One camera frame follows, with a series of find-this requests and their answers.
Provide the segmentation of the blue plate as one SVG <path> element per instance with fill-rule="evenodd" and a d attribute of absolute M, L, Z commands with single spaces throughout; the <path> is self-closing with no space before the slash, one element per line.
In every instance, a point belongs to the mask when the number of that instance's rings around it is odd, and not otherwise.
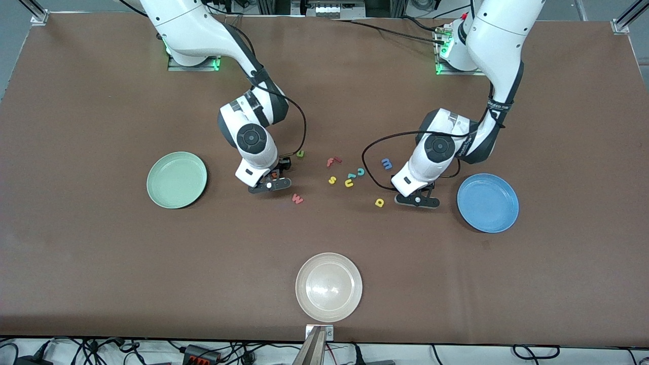
<path fill-rule="evenodd" d="M 512 227 L 520 210 L 515 190 L 503 178 L 489 173 L 468 176 L 457 190 L 456 202 L 469 226 L 489 234 Z"/>

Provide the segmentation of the green plate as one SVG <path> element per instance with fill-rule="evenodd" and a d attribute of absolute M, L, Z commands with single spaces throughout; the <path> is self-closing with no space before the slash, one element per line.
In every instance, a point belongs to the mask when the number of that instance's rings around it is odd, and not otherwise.
<path fill-rule="evenodd" d="M 208 169 L 193 153 L 173 152 L 161 157 L 149 170 L 146 190 L 156 205 L 181 209 L 202 196 L 208 184 Z"/>

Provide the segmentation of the brown table cover mat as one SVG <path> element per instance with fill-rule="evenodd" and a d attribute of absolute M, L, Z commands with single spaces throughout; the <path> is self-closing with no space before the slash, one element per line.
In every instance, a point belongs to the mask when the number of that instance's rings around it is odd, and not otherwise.
<path fill-rule="evenodd" d="M 441 206 L 426 209 L 366 176 L 328 180 L 436 108 L 479 118 L 485 77 L 437 76 L 431 46 L 359 25 L 240 27 L 308 120 L 294 184 L 275 193 L 248 193 L 218 129 L 249 87 L 233 60 L 168 71 L 136 14 L 54 14 L 30 30 L 0 102 L 0 335 L 301 341 L 299 268 L 338 252 L 364 287 L 338 341 L 649 347 L 649 93 L 627 37 L 536 23 L 493 154 L 439 180 Z M 146 190 L 173 152 L 208 169 L 181 209 Z M 479 173 L 515 190 L 506 231 L 460 215 L 457 190 Z"/>

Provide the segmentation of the white plate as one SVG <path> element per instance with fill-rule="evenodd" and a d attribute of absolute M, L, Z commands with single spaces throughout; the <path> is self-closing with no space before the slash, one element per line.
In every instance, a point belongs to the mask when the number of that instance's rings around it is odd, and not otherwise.
<path fill-rule="evenodd" d="M 295 295 L 301 309 L 315 321 L 338 322 L 357 309 L 363 295 L 362 276 L 346 256 L 322 252 L 300 268 Z"/>

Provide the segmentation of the metal connector device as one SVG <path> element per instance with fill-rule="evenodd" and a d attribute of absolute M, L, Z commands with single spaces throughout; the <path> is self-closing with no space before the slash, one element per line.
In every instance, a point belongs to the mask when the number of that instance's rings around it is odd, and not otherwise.
<path fill-rule="evenodd" d="M 366 17 L 365 0 L 291 0 L 291 16 L 328 19 L 356 19 Z"/>

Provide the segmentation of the black power strip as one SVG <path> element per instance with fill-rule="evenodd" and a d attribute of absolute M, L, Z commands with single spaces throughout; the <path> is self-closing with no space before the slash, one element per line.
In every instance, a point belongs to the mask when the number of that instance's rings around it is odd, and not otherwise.
<path fill-rule="evenodd" d="M 184 355 L 182 365 L 218 365 L 221 354 L 215 349 L 188 345 L 180 348 Z"/>

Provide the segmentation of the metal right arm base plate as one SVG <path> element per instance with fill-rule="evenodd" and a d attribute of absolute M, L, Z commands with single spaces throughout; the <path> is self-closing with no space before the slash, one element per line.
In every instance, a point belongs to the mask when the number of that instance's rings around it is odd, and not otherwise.
<path fill-rule="evenodd" d="M 221 56 L 187 56 L 181 54 L 169 54 L 167 70 L 187 72 L 212 72 L 219 71 Z"/>

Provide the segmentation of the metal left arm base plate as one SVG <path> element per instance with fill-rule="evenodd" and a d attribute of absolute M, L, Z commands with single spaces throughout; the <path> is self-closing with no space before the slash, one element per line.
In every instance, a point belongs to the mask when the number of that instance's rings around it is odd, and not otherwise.
<path fill-rule="evenodd" d="M 468 55 L 463 32 L 463 19 L 435 28 L 432 32 L 434 40 L 441 44 L 435 45 L 436 74 L 443 76 L 484 76 L 482 70 Z"/>

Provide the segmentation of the small metal mount bracket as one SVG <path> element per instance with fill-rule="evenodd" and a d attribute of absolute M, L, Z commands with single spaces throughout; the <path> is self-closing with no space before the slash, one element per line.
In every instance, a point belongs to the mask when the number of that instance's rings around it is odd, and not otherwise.
<path fill-rule="evenodd" d="M 327 325 L 306 325 L 305 327 L 305 338 L 308 338 L 308 336 L 311 334 L 313 330 L 316 328 L 321 328 L 321 331 L 325 334 L 326 341 L 327 342 L 333 342 L 334 341 L 334 326 L 331 324 Z"/>

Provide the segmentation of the aluminium corner post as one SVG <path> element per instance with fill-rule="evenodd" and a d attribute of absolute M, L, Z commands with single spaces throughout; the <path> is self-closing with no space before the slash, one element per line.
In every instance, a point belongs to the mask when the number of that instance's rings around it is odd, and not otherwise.
<path fill-rule="evenodd" d="M 628 34 L 630 25 L 649 10 L 649 0 L 634 0 L 618 18 L 610 22 L 614 34 Z"/>
<path fill-rule="evenodd" d="M 44 8 L 38 0 L 18 0 L 30 13 L 32 26 L 44 26 L 49 18 L 49 10 Z"/>

